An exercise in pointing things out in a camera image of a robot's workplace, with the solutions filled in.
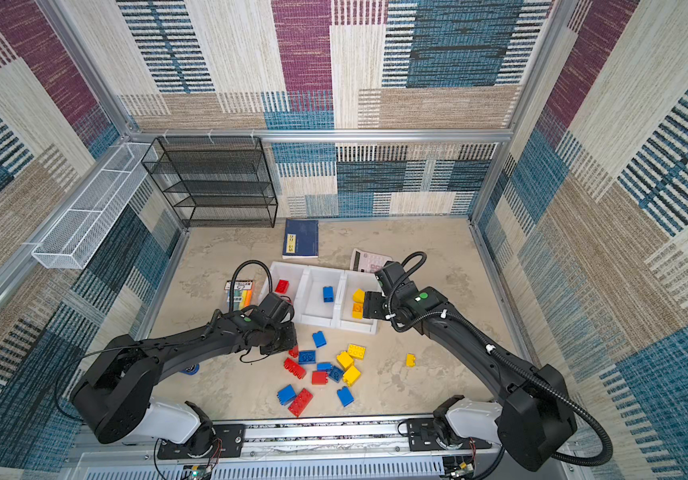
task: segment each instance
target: yellow building block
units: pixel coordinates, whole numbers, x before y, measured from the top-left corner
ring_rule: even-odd
[[[352,295],[352,300],[354,300],[355,303],[364,303],[366,301],[366,293],[360,289],[357,289],[357,292]]]
[[[347,386],[352,386],[355,382],[357,382],[358,378],[360,378],[360,371],[353,365],[349,367],[346,372],[344,372],[342,380],[344,380],[344,383],[346,383]]]
[[[349,344],[349,349],[346,352],[349,353],[349,356],[353,359],[362,360],[362,358],[366,356],[365,347],[355,345],[354,343]]]
[[[336,356],[336,360],[339,361],[339,365],[342,366],[344,370],[349,369],[350,366],[355,364],[355,360],[349,356],[347,352],[341,352]]]

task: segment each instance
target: blue building block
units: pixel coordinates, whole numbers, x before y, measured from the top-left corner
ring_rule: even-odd
[[[355,397],[349,392],[349,387],[343,387],[340,390],[336,390],[336,394],[339,396],[339,400],[342,401],[342,406],[348,406],[355,401]]]
[[[338,366],[332,366],[330,372],[328,372],[328,378],[336,383],[339,383],[339,380],[341,380],[343,376],[344,370],[339,369]]]
[[[296,398],[296,392],[293,391],[293,387],[290,385],[277,393],[277,399],[280,400],[281,405],[288,405],[294,398]]]
[[[333,287],[332,286],[324,286],[322,288],[322,301],[323,302],[333,302]]]
[[[302,350],[299,352],[299,365],[316,363],[314,350]]]
[[[320,348],[321,346],[327,345],[327,344],[328,344],[328,342],[326,341],[326,336],[323,335],[322,332],[313,333],[313,334],[312,334],[312,340],[315,341],[315,346],[316,346],[317,348]]]

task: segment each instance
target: white mesh basket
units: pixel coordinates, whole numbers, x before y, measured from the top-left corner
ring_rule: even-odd
[[[141,164],[145,153],[149,161],[157,158],[148,144],[126,143],[119,148],[32,256],[45,268],[85,268],[147,175]]]

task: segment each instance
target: black wire mesh rack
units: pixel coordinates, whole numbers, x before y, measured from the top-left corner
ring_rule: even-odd
[[[277,195],[261,139],[158,137],[142,164],[187,227],[275,225]]]

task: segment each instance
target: notebook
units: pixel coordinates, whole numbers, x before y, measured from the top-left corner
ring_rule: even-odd
[[[317,220],[286,219],[282,258],[317,258]]]

